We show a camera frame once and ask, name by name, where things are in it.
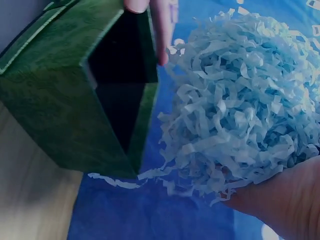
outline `blue cloth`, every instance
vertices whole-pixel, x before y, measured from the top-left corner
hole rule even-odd
[[[197,27],[192,17],[203,20],[239,6],[236,0],[180,0],[179,5],[179,23],[173,39],[184,40]],[[244,0],[241,7],[285,22],[308,38],[313,37],[312,25],[320,24],[320,11],[307,6],[306,0]],[[163,163],[159,154],[163,146],[158,144],[161,123],[157,116],[171,110],[172,80],[163,68],[159,68],[159,78],[141,172]],[[150,181],[129,190],[85,175],[74,205],[68,240],[262,240],[262,225],[256,218],[222,203],[210,208],[196,197],[168,196],[161,182]]]

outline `open box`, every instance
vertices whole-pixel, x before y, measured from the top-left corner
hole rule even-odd
[[[0,54],[0,99],[60,167],[134,178],[158,75],[149,13],[49,4]]]

